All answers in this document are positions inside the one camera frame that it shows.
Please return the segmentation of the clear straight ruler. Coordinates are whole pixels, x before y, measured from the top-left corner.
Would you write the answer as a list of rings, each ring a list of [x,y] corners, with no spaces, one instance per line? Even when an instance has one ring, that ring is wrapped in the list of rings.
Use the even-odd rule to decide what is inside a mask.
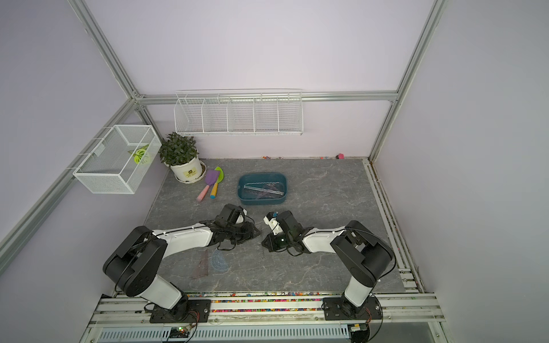
[[[285,195],[285,193],[282,190],[277,189],[273,185],[267,185],[266,187],[255,187],[255,186],[250,186],[246,184],[244,185],[243,189],[246,192],[251,192],[258,195],[270,194],[276,197],[282,197]]]

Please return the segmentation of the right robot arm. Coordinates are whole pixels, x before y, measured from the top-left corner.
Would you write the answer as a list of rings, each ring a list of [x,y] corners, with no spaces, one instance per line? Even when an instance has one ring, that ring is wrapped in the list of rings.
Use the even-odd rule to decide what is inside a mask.
[[[268,213],[264,222],[270,228],[270,234],[262,241],[262,246],[269,252],[293,250],[293,257],[313,253],[336,254],[351,275],[342,304],[352,310],[367,303],[386,269],[395,262],[393,249],[356,220],[331,230],[305,228],[293,213],[284,211]]]

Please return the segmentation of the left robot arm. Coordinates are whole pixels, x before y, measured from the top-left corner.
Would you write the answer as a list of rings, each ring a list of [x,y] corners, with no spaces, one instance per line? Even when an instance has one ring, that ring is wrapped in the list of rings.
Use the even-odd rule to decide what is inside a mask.
[[[186,295],[159,276],[163,259],[195,248],[219,247],[228,241],[233,249],[260,236],[247,211],[226,204],[213,220],[168,230],[134,228],[107,258],[103,273],[128,297],[141,297],[163,310],[180,308]]]

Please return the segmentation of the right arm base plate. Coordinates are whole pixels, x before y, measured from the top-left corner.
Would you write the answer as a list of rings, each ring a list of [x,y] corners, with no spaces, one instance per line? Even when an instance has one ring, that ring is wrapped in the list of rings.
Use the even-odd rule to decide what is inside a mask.
[[[374,296],[368,297],[360,306],[354,306],[345,297],[326,297],[321,306],[327,321],[343,320],[381,320],[383,309]]]

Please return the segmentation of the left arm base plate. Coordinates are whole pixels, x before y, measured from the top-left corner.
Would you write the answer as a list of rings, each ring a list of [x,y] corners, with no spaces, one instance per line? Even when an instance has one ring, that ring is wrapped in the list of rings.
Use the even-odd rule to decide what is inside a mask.
[[[179,301],[171,310],[155,305],[150,315],[152,324],[172,323],[203,323],[210,316],[212,302],[210,300]]]

